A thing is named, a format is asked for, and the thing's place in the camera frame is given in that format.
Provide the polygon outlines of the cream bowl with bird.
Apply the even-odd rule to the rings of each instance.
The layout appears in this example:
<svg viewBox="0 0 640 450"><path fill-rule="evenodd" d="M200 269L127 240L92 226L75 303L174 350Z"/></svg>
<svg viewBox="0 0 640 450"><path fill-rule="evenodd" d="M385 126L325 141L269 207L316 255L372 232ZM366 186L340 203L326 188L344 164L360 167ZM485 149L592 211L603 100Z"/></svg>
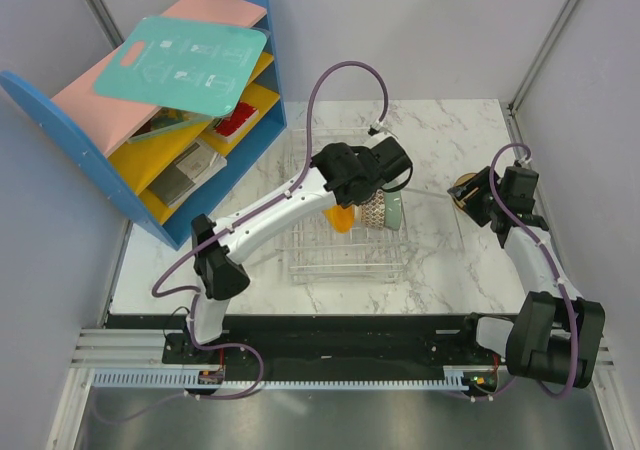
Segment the cream bowl with bird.
<svg viewBox="0 0 640 450"><path fill-rule="evenodd" d="M454 205L463 212L476 212L478 210L479 187L481 181L478 174L471 172L461 175L447 190Z"/></svg>

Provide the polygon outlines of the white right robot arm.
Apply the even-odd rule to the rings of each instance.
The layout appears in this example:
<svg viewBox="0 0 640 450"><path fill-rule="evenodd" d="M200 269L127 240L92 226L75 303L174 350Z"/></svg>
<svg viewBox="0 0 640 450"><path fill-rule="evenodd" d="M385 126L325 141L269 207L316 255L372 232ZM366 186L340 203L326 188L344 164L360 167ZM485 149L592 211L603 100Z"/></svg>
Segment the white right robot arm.
<svg viewBox="0 0 640 450"><path fill-rule="evenodd" d="M467 362L493 352L513 376L585 388L592 380L605 323L601 304L584 299L550 246L545 219L535 214L538 174L518 166L492 176L488 168L461 176L448 193L478 226L489 226L516 268L526 293L513 320L472 314L458 338Z"/></svg>

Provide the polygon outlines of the mint green bowl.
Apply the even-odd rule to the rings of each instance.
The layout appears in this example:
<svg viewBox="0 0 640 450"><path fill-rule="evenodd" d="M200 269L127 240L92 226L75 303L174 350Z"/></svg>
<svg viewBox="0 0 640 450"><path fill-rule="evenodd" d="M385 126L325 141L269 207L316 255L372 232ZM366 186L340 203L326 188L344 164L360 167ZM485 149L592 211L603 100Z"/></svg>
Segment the mint green bowl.
<svg viewBox="0 0 640 450"><path fill-rule="evenodd" d="M402 224L403 202L400 191L384 192L384 227L398 231Z"/></svg>

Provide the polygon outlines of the orange yellow bowl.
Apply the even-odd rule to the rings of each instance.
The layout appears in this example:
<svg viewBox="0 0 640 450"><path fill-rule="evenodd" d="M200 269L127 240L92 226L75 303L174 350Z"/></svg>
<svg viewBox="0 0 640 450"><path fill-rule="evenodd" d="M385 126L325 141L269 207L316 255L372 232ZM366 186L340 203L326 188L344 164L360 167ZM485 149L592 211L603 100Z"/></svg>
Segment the orange yellow bowl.
<svg viewBox="0 0 640 450"><path fill-rule="evenodd" d="M353 206L344 208L340 205L332 206L322 211L329 225L338 233L347 233L355 223L355 210Z"/></svg>

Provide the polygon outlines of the purple scale pattern bowl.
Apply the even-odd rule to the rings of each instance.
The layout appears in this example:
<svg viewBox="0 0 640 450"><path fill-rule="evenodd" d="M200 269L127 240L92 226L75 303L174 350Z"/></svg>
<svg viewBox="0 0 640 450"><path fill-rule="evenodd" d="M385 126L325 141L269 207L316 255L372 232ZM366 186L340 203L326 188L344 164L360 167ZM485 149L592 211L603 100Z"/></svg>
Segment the purple scale pattern bowl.
<svg viewBox="0 0 640 450"><path fill-rule="evenodd" d="M356 207L355 216L362 226L382 230L385 226L385 212L384 192L377 190L369 201Z"/></svg>

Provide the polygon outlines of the blue pink yellow shelf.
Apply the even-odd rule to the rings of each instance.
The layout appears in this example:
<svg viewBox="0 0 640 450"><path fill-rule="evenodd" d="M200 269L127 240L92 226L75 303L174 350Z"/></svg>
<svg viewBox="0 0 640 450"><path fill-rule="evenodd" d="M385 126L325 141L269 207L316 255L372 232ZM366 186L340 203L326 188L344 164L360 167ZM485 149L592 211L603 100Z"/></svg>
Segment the blue pink yellow shelf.
<svg viewBox="0 0 640 450"><path fill-rule="evenodd" d="M269 33L238 101L257 107L260 114L231 143L215 139L213 130L234 110L225 117L211 116L209 123L128 143L128 138L163 107L105 97L94 91L96 78L121 45L53 97L10 72L2 73L1 84L128 219L178 248L190 237L191 221L210 214L285 129L268 5L268 0L179 0L158 15ZM224 156L227 165L180 206L169 208L148 186L196 138Z"/></svg>

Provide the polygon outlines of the red white box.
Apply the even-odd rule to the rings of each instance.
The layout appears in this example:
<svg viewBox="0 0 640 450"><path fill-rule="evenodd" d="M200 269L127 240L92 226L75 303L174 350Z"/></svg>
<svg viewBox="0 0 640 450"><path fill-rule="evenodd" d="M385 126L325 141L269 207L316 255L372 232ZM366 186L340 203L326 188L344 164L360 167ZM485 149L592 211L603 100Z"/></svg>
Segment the red white box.
<svg viewBox="0 0 640 450"><path fill-rule="evenodd" d="M234 141L259 116L257 107L240 101L233 113L225 117L213 130L213 137L225 143Z"/></svg>

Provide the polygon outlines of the grey setup guide booklet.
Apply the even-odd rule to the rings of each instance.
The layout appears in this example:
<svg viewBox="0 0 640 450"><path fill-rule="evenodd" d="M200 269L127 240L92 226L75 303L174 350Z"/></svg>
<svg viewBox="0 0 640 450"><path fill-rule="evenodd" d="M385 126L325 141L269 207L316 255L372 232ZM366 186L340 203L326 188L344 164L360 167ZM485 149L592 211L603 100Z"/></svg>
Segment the grey setup guide booklet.
<svg viewBox="0 0 640 450"><path fill-rule="evenodd" d="M224 156L196 138L150 183L148 190L167 207L177 208L226 165Z"/></svg>

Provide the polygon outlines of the teal cutting board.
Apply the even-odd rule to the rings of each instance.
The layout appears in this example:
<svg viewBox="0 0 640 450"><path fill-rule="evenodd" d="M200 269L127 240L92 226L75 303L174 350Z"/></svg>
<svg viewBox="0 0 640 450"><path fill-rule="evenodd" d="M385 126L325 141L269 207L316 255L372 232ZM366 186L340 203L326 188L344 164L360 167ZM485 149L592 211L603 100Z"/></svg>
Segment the teal cutting board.
<svg viewBox="0 0 640 450"><path fill-rule="evenodd" d="M240 100L268 38L256 28L147 17L93 89L105 97L225 117Z"/></svg>

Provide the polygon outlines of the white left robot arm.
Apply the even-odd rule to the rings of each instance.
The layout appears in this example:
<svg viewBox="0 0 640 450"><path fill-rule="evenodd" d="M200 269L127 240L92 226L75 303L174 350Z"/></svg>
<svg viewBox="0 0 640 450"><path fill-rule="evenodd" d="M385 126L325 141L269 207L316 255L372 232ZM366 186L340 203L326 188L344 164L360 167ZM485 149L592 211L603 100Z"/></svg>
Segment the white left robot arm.
<svg viewBox="0 0 640 450"><path fill-rule="evenodd" d="M289 182L236 214L217 222L194 218L194 270L202 289L189 313L185 352L198 363L216 358L228 305L250 285L243 263L264 243L311 215L366 203L412 172L409 156L388 134L359 146L331 143Z"/></svg>

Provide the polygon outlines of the green book under board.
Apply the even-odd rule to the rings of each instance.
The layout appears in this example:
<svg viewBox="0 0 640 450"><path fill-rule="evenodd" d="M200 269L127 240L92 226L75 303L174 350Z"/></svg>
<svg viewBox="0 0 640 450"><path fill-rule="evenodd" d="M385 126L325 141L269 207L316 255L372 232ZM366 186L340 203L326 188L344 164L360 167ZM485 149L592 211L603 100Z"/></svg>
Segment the green book under board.
<svg viewBox="0 0 640 450"><path fill-rule="evenodd" d="M209 115L163 107L130 136L127 142L137 143L212 120Z"/></svg>

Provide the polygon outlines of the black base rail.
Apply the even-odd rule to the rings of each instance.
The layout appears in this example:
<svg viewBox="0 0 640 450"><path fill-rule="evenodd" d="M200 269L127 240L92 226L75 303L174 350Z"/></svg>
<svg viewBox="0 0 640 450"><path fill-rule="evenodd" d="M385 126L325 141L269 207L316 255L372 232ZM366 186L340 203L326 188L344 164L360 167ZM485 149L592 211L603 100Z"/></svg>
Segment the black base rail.
<svg viewBox="0 0 640 450"><path fill-rule="evenodd" d="M275 379L440 378L447 367L489 373L499 363L476 345L463 315L230 315L205 352L187 332L165 339L165 364L221 364L232 377Z"/></svg>

